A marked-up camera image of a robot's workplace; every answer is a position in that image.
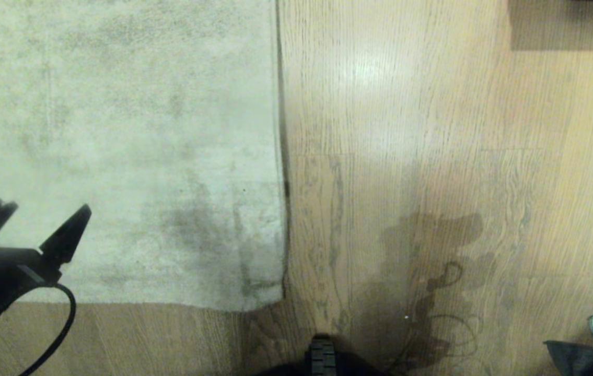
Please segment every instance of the white rug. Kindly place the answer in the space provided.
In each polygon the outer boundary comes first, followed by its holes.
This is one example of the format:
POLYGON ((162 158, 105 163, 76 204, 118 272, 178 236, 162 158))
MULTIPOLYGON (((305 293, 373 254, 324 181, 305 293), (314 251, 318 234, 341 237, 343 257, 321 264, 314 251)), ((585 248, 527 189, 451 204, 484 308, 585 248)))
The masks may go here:
POLYGON ((275 31, 270 0, 0 2, 0 245, 88 203, 80 302, 280 300, 275 31))

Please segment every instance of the black cord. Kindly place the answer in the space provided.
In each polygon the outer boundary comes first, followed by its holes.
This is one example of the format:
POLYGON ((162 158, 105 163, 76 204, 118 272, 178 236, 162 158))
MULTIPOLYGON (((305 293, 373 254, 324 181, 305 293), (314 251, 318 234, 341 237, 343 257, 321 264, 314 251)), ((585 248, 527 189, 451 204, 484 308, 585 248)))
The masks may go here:
POLYGON ((74 324, 74 318, 76 318, 76 297, 74 297, 74 293, 72 293, 71 290, 69 290, 69 288, 62 284, 41 287, 52 287, 62 291, 63 293, 66 293, 66 296, 69 298, 70 302, 69 317, 68 319, 66 319, 66 323, 64 324, 64 328, 62 328, 62 331, 60 331, 60 334, 57 336, 57 338, 55 338, 53 343, 45 350, 43 355, 41 355, 39 359, 36 359, 36 361, 31 366, 29 366, 29 368, 24 370, 19 376, 28 376, 29 374, 32 374, 34 371, 39 369, 39 367, 42 366, 44 362, 46 362, 48 358, 50 358, 51 355, 53 355, 53 353, 62 344, 62 342, 64 342, 64 338, 66 338, 66 335, 69 333, 69 329, 74 324))

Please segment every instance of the wood grain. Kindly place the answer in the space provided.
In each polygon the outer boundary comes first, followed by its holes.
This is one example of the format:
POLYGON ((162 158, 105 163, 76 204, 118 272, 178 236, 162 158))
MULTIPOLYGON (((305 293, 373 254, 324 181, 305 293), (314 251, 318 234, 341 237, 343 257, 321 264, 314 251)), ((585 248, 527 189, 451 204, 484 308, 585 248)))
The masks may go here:
MULTIPOLYGON (((82 305, 38 374, 253 374, 315 333, 395 374, 556 374, 542 341, 593 314, 593 14, 565 3, 281 2, 286 300, 82 305)), ((0 374, 65 314, 11 308, 0 374)))

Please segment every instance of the black cable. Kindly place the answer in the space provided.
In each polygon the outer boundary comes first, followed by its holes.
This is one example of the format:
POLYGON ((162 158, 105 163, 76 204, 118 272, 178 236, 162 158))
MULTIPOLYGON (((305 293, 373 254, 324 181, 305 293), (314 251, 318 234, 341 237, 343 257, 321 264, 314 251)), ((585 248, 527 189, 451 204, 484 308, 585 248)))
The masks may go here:
POLYGON ((71 329, 71 326, 74 324, 74 318, 76 318, 76 297, 74 297, 74 293, 72 293, 71 290, 69 290, 69 288, 62 284, 41 287, 52 287, 62 291, 63 293, 66 293, 66 296, 69 298, 70 303, 69 317, 68 319, 66 319, 66 323, 64 323, 64 328, 62 328, 62 331, 60 331, 57 338, 55 338, 53 343, 50 344, 50 346, 45 350, 43 355, 41 355, 39 359, 36 359, 36 361, 31 366, 29 366, 29 368, 24 370, 19 376, 28 376, 29 374, 32 374, 34 371, 39 369, 39 367, 42 366, 44 362, 46 362, 48 358, 50 358, 51 355, 53 355, 53 353, 62 344, 62 342, 64 342, 64 338, 66 338, 66 335, 69 333, 69 329, 71 329))

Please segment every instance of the gray rug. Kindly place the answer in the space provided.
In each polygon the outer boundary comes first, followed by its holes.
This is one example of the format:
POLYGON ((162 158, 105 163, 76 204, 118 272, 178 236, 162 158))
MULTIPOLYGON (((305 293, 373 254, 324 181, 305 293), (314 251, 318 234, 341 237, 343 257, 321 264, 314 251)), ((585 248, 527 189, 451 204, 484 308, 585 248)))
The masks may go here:
POLYGON ((79 301, 280 300, 275 31, 268 0, 0 2, 0 245, 88 203, 79 301))

